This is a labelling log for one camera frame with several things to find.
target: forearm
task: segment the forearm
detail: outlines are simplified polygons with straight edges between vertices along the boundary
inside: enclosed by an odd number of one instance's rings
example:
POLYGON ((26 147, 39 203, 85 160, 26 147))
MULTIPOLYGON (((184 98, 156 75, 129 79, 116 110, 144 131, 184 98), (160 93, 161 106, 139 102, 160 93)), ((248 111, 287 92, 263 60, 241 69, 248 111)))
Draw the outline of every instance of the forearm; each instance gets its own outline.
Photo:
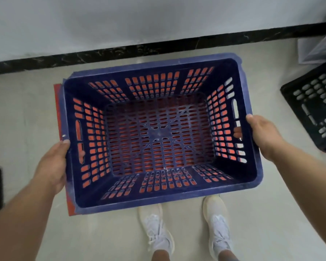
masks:
POLYGON ((326 242, 326 166, 284 142, 273 162, 301 210, 326 242))
POLYGON ((35 260, 54 195, 46 182, 33 179, 0 211, 0 261, 35 260))

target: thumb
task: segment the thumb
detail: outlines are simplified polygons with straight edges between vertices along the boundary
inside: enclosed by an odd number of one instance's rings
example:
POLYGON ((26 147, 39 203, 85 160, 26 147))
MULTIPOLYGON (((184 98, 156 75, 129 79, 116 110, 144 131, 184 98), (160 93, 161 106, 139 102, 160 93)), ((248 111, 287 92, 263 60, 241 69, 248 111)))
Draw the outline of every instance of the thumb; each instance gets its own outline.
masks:
POLYGON ((68 152, 68 149, 70 147, 70 140, 66 139, 64 140, 61 145, 59 146, 58 150, 56 151, 56 153, 62 157, 65 157, 66 152, 68 152))
POLYGON ((252 129, 255 129, 257 127, 258 121, 256 118, 253 117, 252 114, 248 114, 246 116, 246 120, 248 121, 252 129))

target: white wall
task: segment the white wall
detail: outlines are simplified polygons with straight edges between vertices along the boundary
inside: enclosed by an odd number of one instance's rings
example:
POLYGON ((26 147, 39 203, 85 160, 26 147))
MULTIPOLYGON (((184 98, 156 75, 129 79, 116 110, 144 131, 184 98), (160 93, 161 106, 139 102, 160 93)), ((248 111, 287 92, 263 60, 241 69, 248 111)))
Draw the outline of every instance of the white wall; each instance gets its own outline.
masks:
POLYGON ((326 22, 326 0, 0 0, 0 61, 326 22))

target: black plastic crate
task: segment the black plastic crate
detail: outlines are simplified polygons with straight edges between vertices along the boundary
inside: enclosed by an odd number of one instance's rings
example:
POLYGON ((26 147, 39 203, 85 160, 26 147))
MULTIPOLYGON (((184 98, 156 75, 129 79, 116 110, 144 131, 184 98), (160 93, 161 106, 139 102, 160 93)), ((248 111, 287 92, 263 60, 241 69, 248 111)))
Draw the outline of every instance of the black plastic crate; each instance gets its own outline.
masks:
POLYGON ((326 152, 326 63, 280 91, 317 148, 326 152))

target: hand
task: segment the hand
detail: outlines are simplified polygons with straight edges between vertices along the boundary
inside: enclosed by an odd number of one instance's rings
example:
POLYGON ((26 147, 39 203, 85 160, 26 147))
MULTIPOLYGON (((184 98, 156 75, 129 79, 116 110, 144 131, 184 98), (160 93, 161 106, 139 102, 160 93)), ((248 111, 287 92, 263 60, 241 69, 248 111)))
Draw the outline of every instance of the hand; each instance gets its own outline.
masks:
POLYGON ((69 147, 70 140, 60 141, 53 145, 41 158, 33 177, 33 180, 49 184, 55 194, 63 189, 66 182, 65 156, 69 147))
MULTIPOLYGON (((274 151, 277 147, 285 143, 275 125, 260 115, 248 114, 246 120, 250 124, 253 131, 253 139, 260 148, 262 155, 273 161, 274 151)), ((241 127, 234 128, 234 137, 241 138, 241 127)))

